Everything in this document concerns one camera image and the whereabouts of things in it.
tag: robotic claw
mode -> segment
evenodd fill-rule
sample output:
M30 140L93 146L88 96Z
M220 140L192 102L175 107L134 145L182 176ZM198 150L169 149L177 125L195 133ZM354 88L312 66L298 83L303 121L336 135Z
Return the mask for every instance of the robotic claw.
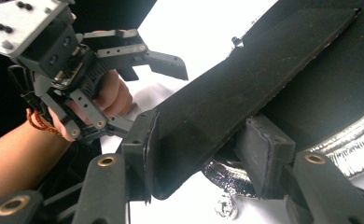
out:
M153 179L157 157L158 112L144 112L136 121L119 116L109 119L92 99L98 93L103 74L110 69L116 69L125 81L137 80L133 66L143 64L148 64L153 72L188 79L180 58L149 50L136 30L75 34L69 3L73 1L26 0L0 4L0 54L8 56L30 75L32 88L23 97L43 117L49 119L44 109L49 106L74 139L91 142L104 135L117 135L123 138L121 150L95 158L83 185L73 186L51 199L58 202L82 191L78 197L80 208L74 205L57 216L42 216L42 208L52 207L54 203L44 205L42 196L35 191L18 192L0 200L2 223L70 222L71 217L75 223L82 223L87 220L84 212L87 203L92 206L95 202L101 207L113 204L106 213L116 217L118 223L129 222L128 201L150 200L150 188L154 184L150 179ZM19 19L10 20L10 14L19 15ZM71 100L87 114L90 126L69 109L67 103ZM134 190L130 191L129 185L134 185ZM115 194L120 200L115 203L115 197L108 194L102 199L93 199L91 192L98 188L105 188L100 191Z

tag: white surface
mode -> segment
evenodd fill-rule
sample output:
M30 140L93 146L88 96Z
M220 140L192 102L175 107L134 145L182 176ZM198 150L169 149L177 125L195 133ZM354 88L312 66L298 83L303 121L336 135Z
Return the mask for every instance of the white surface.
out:
M159 0L138 29L148 47L184 60L189 81L228 57L231 39L241 37L274 0ZM140 80L129 82L137 106L134 119L180 90L187 81L151 73L148 66L135 67ZM121 140L102 139L103 152L114 152ZM224 220L214 206L221 190L202 173L193 175L169 199L145 205L131 203L132 224L144 223L288 223L284 201L236 198L239 216Z

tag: black flat panel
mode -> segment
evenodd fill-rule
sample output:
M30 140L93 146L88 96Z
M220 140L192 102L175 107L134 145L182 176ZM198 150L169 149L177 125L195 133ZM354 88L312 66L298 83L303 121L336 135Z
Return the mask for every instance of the black flat panel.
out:
M336 39L263 110L304 150L364 115L364 1L279 1L245 36L245 42L301 8L360 8L354 25Z
M158 106L165 199L325 48L353 9L308 9L280 21Z

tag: mounting hole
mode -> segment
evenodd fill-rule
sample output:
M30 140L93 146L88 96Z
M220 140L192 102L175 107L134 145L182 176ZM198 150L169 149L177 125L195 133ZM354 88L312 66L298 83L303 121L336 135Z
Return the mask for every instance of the mounting hole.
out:
M68 48L70 44L71 44L71 37L68 36L66 39L63 40L63 46L65 48Z
M22 210L30 201L28 195L18 195L0 205L0 217L9 216Z
M103 127L104 126L104 121L100 120L97 122L97 127Z
M53 56L50 57L49 64L54 65L54 64L56 64L57 61L58 61L58 55L54 54Z
M325 160L324 158L315 155L315 154L307 154L304 156L304 158L309 161L310 163L314 163L314 164L324 164Z
M116 162L116 157L107 156L107 157L104 157L104 158L98 160L98 165L99 166L110 166L115 162Z
M78 130L73 130L73 131L71 132L71 134L72 134L73 136L77 136L77 135L79 134L79 131L78 131Z

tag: screw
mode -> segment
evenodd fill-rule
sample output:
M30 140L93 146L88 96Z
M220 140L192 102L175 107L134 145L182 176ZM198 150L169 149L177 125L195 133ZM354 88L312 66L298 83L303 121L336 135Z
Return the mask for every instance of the screw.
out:
M13 33L13 29L10 26L5 26L5 32L11 34Z
M0 23L0 31L3 31L5 29L5 26Z
M240 39L240 38L238 38L238 37L236 37L236 36L234 36L231 39L231 42L234 44L234 46L238 46L238 45L240 45L243 42L243 40Z
M23 2L17 2L16 6L19 8L23 8L25 6L25 4Z
M25 4L25 9L31 11L33 9L33 6L31 6L30 4Z

